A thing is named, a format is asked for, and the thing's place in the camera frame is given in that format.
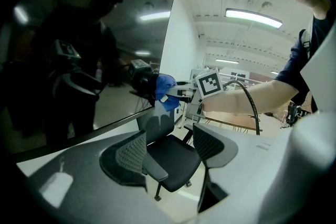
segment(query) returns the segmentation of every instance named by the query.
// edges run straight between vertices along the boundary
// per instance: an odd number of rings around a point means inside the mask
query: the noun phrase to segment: black office chair
[[[186,185],[201,163],[197,151],[187,144],[191,128],[184,140],[169,135],[174,130],[174,111],[165,112],[159,102],[152,114],[138,118],[139,129],[146,130],[147,154],[143,162],[144,173],[159,182],[155,200],[160,201],[160,188],[174,192]]]

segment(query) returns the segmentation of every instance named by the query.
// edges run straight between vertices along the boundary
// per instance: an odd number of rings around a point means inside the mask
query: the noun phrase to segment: fluorescent light
[[[227,8],[226,9],[226,17],[253,20],[255,22],[270,25],[270,26],[273,26],[275,28],[279,28],[282,25],[282,21],[280,21],[280,20],[276,20],[274,18],[265,16],[263,14],[253,13],[253,12],[249,12],[249,11],[246,11],[246,10]]]
[[[170,12],[160,12],[160,13],[153,13],[144,16],[140,16],[141,20],[156,20],[162,18],[169,18]]]
[[[239,63],[236,61],[228,61],[228,60],[221,60],[221,59],[216,59],[217,62],[228,62],[228,63]]]
[[[136,55],[150,55],[151,53],[149,51],[142,51],[142,50],[138,50],[135,52]]]
[[[25,10],[21,7],[15,7],[14,8],[14,14],[18,21],[22,24],[26,24],[28,22],[28,16]]]

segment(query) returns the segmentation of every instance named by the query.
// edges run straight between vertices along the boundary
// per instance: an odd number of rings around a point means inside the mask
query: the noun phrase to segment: person's arm
[[[299,91],[293,86],[272,80],[248,88],[258,113],[272,111],[288,102]],[[226,91],[203,100],[203,111],[252,114],[253,110],[243,90]]]

